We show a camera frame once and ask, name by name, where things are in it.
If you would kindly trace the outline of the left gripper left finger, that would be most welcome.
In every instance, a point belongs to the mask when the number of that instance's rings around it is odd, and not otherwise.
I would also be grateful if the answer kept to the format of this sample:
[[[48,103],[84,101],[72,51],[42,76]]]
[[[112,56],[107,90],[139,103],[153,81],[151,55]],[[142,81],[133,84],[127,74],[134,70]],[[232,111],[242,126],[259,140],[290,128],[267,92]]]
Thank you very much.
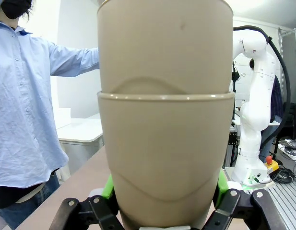
[[[102,230],[124,229],[117,218],[119,211],[112,176],[109,176],[101,195],[80,202],[76,198],[62,201],[51,225],[51,230],[87,230],[98,224]]]

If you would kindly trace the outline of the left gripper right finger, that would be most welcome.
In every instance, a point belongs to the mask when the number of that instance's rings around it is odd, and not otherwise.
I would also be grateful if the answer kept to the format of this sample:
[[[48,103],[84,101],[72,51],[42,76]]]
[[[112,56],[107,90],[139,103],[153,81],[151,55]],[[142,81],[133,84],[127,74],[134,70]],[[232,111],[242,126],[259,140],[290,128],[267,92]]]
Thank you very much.
[[[215,211],[203,226],[204,230],[226,230],[232,219],[242,219],[250,230],[282,230],[281,217],[268,191],[259,189],[252,194],[229,188],[223,170],[219,173],[213,196]]]

